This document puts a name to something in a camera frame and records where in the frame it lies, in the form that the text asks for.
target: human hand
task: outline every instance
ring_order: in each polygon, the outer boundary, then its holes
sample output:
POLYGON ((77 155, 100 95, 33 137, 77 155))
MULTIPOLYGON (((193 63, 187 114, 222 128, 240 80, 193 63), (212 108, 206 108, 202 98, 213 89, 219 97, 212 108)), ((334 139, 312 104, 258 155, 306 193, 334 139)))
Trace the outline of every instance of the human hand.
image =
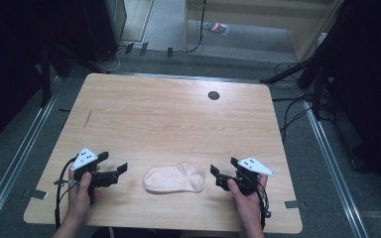
MULTIPOLYGON (((268 176, 259 175, 259 189, 263 189, 267 185, 268 176)), ((248 238, 265 237, 261 228, 261 209, 258 194, 253 192, 252 194, 245 196, 240 192, 240 189, 233 179, 227 181, 228 187, 234 197, 234 203, 237 208, 237 212, 240 217, 240 222, 243 229, 246 231, 248 238)))
MULTIPOLYGON (((69 180, 73 180, 73 171, 69 170, 69 180)), ((86 172, 82 175, 79 185, 73 185, 68 191, 68 209, 61 227, 54 237, 76 237, 77 232, 88 218, 90 199, 88 187, 91 183, 91 174, 86 172)), ((98 198, 100 192, 94 189, 94 198, 98 198)))

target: black cable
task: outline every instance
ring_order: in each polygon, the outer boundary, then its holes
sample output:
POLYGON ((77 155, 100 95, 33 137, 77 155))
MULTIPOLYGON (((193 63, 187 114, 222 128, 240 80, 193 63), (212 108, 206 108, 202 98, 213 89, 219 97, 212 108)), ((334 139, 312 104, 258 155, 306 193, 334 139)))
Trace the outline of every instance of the black cable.
MULTIPOLYGON (((197 21, 195 22, 197 31, 199 32, 199 35, 202 34, 202 28, 198 25, 197 21)), ((203 43, 200 42, 200 45, 202 46, 202 50, 199 52, 200 54, 203 52, 203 43)))
POLYGON ((243 174, 241 172, 238 172, 238 175, 243 177, 244 179, 246 179, 252 185, 252 187, 254 188, 256 194, 258 195, 258 198, 259 198, 259 208, 261 209, 261 227, 262 227, 262 230, 263 230, 264 227, 265 227, 265 218, 270 218, 271 217, 271 211, 269 211, 269 200, 268 200, 267 190, 265 190, 265 187, 261 184, 261 182, 258 181, 258 183, 264 189, 263 190, 263 193, 265 194, 265 202, 264 202, 264 199, 262 198, 262 195, 259 192, 260 189, 258 189, 257 183, 256 184, 253 183, 250 178, 248 178, 245 174, 243 174))
MULTIPOLYGON (((63 167, 62 169, 62 172, 61 172, 61 176, 60 176, 60 180, 64 179, 64 172, 66 171, 67 167, 69 166, 70 163, 73 163, 75 161, 76 157, 75 158, 72 158, 70 159, 63 167)), ((57 205, 56 205, 56 208, 55 208, 55 225, 57 227, 57 230, 60 228, 61 226, 61 212, 60 212, 60 204, 61 204, 61 188, 64 186, 63 183, 59 183, 58 184, 58 191, 57 191, 57 205)))
MULTIPOLYGON (((275 65, 275 68, 274 68, 274 73, 275 73, 275 75, 278 75, 278 73, 277 73, 277 69, 278 69, 278 67, 279 67, 280 65, 282 65, 282 64, 288 64, 287 69, 289 69, 292 65, 297 65, 298 63, 297 63, 297 62, 280 62, 280 63, 277 63, 277 65, 275 65)), ((298 78, 296 78, 294 75, 291 74, 290 76, 291 76, 292 78, 298 80, 298 78)))
POLYGON ((60 202, 62 201, 62 198, 64 198, 64 195, 69 192, 75 185, 78 185, 79 181, 76 181, 72 186, 70 186, 64 193, 62 193, 62 196, 60 198, 60 202))
POLYGON ((323 121, 332 121, 333 120, 332 112, 330 109, 331 105, 329 105, 329 103, 331 103, 331 101, 332 101, 332 96, 327 91, 325 85, 323 85, 321 93, 320 93, 320 101, 319 101, 319 105, 318 105, 318 109, 317 109, 317 116, 319 117, 320 120, 323 120, 323 121), (320 115, 321 111, 327 111, 329 113, 329 116, 327 118, 322 117, 320 115))
POLYGON ((205 6, 206 6, 206 0, 203 0, 203 7, 202 7, 202 17, 200 19, 200 28, 199 28, 199 42, 197 43, 196 47, 193 48, 190 51, 185 52, 184 54, 191 54, 199 47, 200 43, 202 42, 202 30, 203 30, 203 18, 205 15, 205 6))
POLYGON ((287 127, 289 127, 292 123, 294 123, 296 120, 302 118, 302 116, 305 115, 305 113, 310 110, 311 108, 309 109, 306 109, 306 110, 303 110, 302 112, 298 113, 289 123, 287 122, 287 116, 289 114, 289 111, 290 111, 290 108, 298 101, 300 100, 303 100, 303 101, 306 101, 306 102, 312 102, 313 100, 313 95, 312 94, 305 94, 305 95, 302 95, 300 97, 297 97, 297 98, 277 98, 277 99, 273 99, 273 101, 289 101, 291 100, 292 102, 289 104, 289 106, 287 107, 286 109, 286 112, 284 114, 284 126, 280 129, 280 133, 282 133, 282 141, 283 143, 285 142, 286 140, 286 134, 287 134, 287 127))
MULTIPOLYGON (((299 79, 299 78, 296 78, 295 76, 293 76, 294 73, 302 70, 302 69, 305 69, 305 70, 313 70, 312 68, 308 68, 306 66, 306 64, 310 64, 313 60, 313 57, 318 53, 318 49, 315 49, 309 56, 307 59, 301 61, 301 62, 294 62, 292 64, 289 65, 289 67, 287 68, 287 70, 285 70, 284 72, 282 72, 282 75, 280 75, 280 77, 277 77, 278 74, 275 73, 275 76, 273 77, 270 77, 268 79, 260 79, 259 82, 260 83, 275 83, 281 79, 284 79, 285 77, 287 76, 291 76, 295 79, 299 79)), ((283 63, 286 63, 286 62, 280 62, 276 65, 276 68, 278 67, 278 65, 280 64, 283 64, 283 63)))

